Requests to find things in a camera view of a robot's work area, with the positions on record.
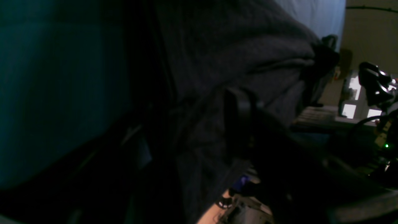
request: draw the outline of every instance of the window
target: window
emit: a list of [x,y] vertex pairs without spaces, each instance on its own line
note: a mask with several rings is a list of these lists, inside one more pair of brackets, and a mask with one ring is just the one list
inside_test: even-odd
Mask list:
[[348,119],[353,119],[355,114],[356,105],[345,104],[343,107],[343,116],[346,116]]
[[381,115],[381,110],[369,109],[368,118]]
[[358,75],[354,78],[350,79],[349,86],[348,88],[352,90],[352,100],[358,100],[359,99],[359,93],[361,92],[361,84],[359,83],[359,77]]
[[[393,78],[388,90],[396,90],[398,85],[395,78],[396,74],[390,74]],[[381,110],[376,106],[368,106],[366,91],[359,84],[358,71],[352,70],[346,79],[346,86],[343,87],[340,102],[340,113],[348,119],[362,120],[372,116],[381,115]]]

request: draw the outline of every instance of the black device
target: black device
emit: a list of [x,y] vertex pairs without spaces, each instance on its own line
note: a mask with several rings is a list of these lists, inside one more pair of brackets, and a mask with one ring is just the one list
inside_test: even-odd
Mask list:
[[[382,97],[376,94],[384,91],[381,86],[385,88],[387,79],[375,73],[363,73],[362,84],[374,91],[372,103],[391,108],[386,103],[392,99],[388,91]],[[397,219],[397,192],[293,135],[251,91],[226,90],[224,120],[228,150],[252,162],[276,223],[380,224]]]
[[[374,144],[374,169],[368,175],[385,187],[398,188],[398,98],[395,80],[377,65],[363,62],[359,65],[359,83],[365,88],[369,106],[382,110]],[[372,118],[360,122],[362,125]]]

